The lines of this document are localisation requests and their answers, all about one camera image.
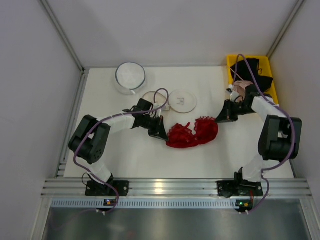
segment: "yellow plastic tray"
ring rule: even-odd
[[[227,55],[226,57],[226,65],[228,66],[228,83],[232,84],[234,79],[231,75],[231,70],[230,67],[236,64],[238,55]],[[247,59],[259,59],[259,68],[262,69],[262,76],[267,76],[272,78],[272,73],[271,73],[271,67],[269,63],[269,59],[266,56],[249,56],[249,55],[244,55]],[[271,95],[274,103],[279,104],[278,101],[278,96],[276,92],[276,87],[275,87],[275,80],[272,81],[271,87],[268,91],[265,92],[265,94]]]

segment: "white table surface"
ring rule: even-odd
[[[197,97],[197,107],[192,112],[163,112],[168,132],[176,123],[194,123],[201,116],[217,117],[226,99],[225,67],[147,67],[146,86],[136,95],[123,95],[115,89],[115,72],[115,68],[90,69],[76,125],[85,115],[108,117],[130,109],[146,92],[159,88],[192,92]],[[170,148],[164,141],[149,137],[143,128],[124,130],[109,136],[100,161],[106,162],[116,178],[233,178],[234,172],[258,154],[263,122],[254,113],[218,126],[214,141],[187,149]],[[81,158],[78,161],[87,165]],[[266,166],[277,164],[276,161],[264,163]],[[64,177],[81,177],[83,173],[84,170],[73,163],[70,151]],[[289,162],[265,176],[294,177]]]

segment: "purple cable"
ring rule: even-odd
[[[277,169],[279,167],[281,167],[283,164],[285,164],[286,161],[289,160],[291,154],[293,153],[294,151],[294,148],[295,148],[295,142],[296,142],[296,130],[295,130],[295,126],[294,126],[294,123],[292,122],[292,119],[290,117],[290,115],[285,111],[283,110],[282,108],[280,108],[279,106],[277,106],[274,102],[272,101],[269,101],[267,99],[267,97],[264,95],[264,93],[260,90],[259,86],[258,86],[258,83],[257,83],[257,80],[255,78],[255,75],[254,73],[252,72],[252,69],[249,65],[249,62],[248,60],[246,59],[246,57],[243,55],[243,54],[239,54],[237,57],[236,57],[236,61],[235,61],[235,69],[234,69],[234,78],[233,78],[233,82],[235,82],[235,79],[236,79],[236,75],[237,75],[237,70],[238,70],[238,60],[239,60],[239,57],[242,57],[246,66],[248,67],[248,70],[251,74],[251,77],[253,79],[253,82],[254,82],[254,85],[256,86],[259,94],[263,97],[264,100],[266,100],[269,104],[271,104],[272,106],[274,106],[276,109],[278,109],[281,113],[283,113],[289,120],[289,123],[290,123],[290,126],[291,126],[291,131],[292,131],[292,136],[291,136],[291,147],[289,149],[289,152],[288,154],[286,155],[286,157],[284,158],[284,160],[282,162],[280,162],[279,164],[273,166],[273,167],[269,167],[269,168],[263,168],[261,170],[261,178],[263,180],[266,181],[266,192],[264,194],[264,196],[262,197],[262,199],[259,201],[259,203],[254,206],[253,209],[251,209],[250,211],[248,211],[249,213],[252,213],[253,211],[255,211],[259,206],[261,206],[261,204],[264,202],[264,200],[267,198],[268,194],[269,194],[269,190],[270,190],[270,183],[269,181],[264,177],[263,173],[265,171],[271,171],[271,170],[274,170],[274,169]]]
[[[238,59],[239,59],[240,56],[243,57],[243,60],[244,60],[245,64],[246,64],[247,67],[248,67],[248,70],[249,70],[249,72],[250,72],[250,74],[251,74],[251,77],[252,77],[252,79],[253,79],[254,85],[256,86],[259,94],[260,94],[260,95],[263,97],[263,99],[266,100],[269,104],[271,104],[271,105],[274,106],[276,109],[278,109],[281,113],[283,113],[283,114],[288,118],[288,121],[289,121],[290,126],[291,126],[291,131],[292,131],[292,135],[291,135],[291,146],[290,146],[289,152],[288,152],[288,154],[286,155],[286,157],[284,158],[284,160],[283,160],[282,162],[280,162],[278,165],[275,165],[275,166],[273,166],[273,167],[263,168],[263,169],[262,169],[262,172],[264,172],[264,171],[271,171],[271,170],[277,169],[277,168],[281,167],[283,164],[285,164],[286,161],[289,160],[291,154],[293,153],[294,148],[295,148],[295,142],[296,142],[296,130],[295,130],[295,126],[294,126],[294,123],[292,122],[292,119],[291,119],[290,115],[289,115],[285,110],[283,110],[281,107],[277,106],[274,102],[269,101],[269,100],[267,99],[267,97],[264,95],[264,93],[260,90],[260,88],[259,88],[259,86],[258,86],[258,83],[257,83],[257,80],[256,80],[256,78],[255,78],[255,75],[254,75],[254,73],[252,72],[249,63],[248,63],[246,57],[245,57],[243,54],[239,54],[239,55],[236,57],[236,63],[235,63],[235,70],[234,70],[234,72],[237,73],[237,69],[238,69]]]
[[[162,109],[163,107],[165,107],[166,104],[167,104],[168,101],[169,101],[169,92],[168,92],[168,90],[165,89],[165,88],[159,88],[157,91],[155,91],[154,96],[155,96],[159,91],[161,91],[161,90],[164,90],[164,91],[166,92],[166,95],[167,95],[166,101],[165,101],[165,103],[164,103],[162,106],[160,106],[160,107],[158,107],[158,108],[155,108],[155,109],[152,109],[152,110],[149,110],[149,111],[136,111],[136,112],[134,112],[134,113],[132,113],[132,112],[119,113],[119,114],[116,114],[116,115],[113,115],[113,116],[108,116],[108,117],[102,119],[101,121],[98,121],[98,122],[88,131],[88,133],[86,134],[86,136],[84,137],[84,139],[80,142],[78,148],[76,149],[76,151],[75,151],[75,153],[74,153],[73,162],[74,162],[75,165],[77,165],[78,167],[83,168],[84,170],[86,170],[86,171],[87,171],[89,174],[91,174],[91,176],[92,176],[93,178],[95,178],[98,182],[100,182],[101,184],[106,185],[108,188],[111,188],[111,189],[115,192],[115,195],[116,195],[115,204],[113,205],[113,208],[108,211],[108,213],[112,212],[112,211],[116,208],[116,206],[117,206],[117,204],[118,204],[118,202],[119,202],[119,197],[120,197],[120,196],[119,196],[119,193],[118,193],[118,191],[117,191],[113,186],[111,186],[111,185],[108,184],[107,182],[102,181],[99,177],[97,177],[96,175],[94,175],[94,174],[90,171],[89,168],[87,168],[86,166],[81,165],[80,163],[77,163],[78,153],[79,153],[80,149],[82,148],[82,146],[84,145],[85,141],[86,141],[86,140],[88,139],[88,137],[90,136],[90,134],[92,134],[92,132],[93,132],[100,124],[102,124],[103,122],[105,122],[105,121],[107,121],[107,120],[110,120],[110,119],[117,118],[117,117],[125,116],[125,115],[148,114],[148,113],[156,112],[156,111]]]

